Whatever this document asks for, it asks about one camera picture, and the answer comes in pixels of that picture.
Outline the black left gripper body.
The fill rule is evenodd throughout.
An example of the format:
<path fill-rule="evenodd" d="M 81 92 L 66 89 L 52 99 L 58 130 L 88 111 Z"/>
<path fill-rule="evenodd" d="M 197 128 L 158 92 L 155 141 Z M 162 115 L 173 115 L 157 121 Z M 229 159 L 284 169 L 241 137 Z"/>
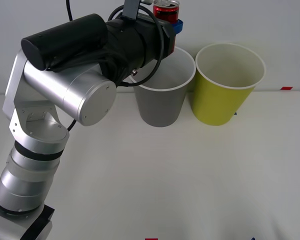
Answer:
<path fill-rule="evenodd" d="M 168 21 L 157 19 L 163 34 L 163 59 L 173 53 L 175 49 L 176 33 L 174 27 Z M 136 31 L 139 33 L 144 48 L 144 60 L 142 67 L 160 56 L 161 39 L 154 20 L 143 13 L 139 13 L 136 19 Z"/>

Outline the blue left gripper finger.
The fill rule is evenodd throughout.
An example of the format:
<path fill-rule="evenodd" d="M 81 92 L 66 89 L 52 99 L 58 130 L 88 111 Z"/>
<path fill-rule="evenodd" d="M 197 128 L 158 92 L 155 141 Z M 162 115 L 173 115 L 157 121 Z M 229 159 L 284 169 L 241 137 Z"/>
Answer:
<path fill-rule="evenodd" d="M 175 34 L 179 34 L 183 30 L 183 21 L 178 19 L 176 23 L 172 23 Z"/>

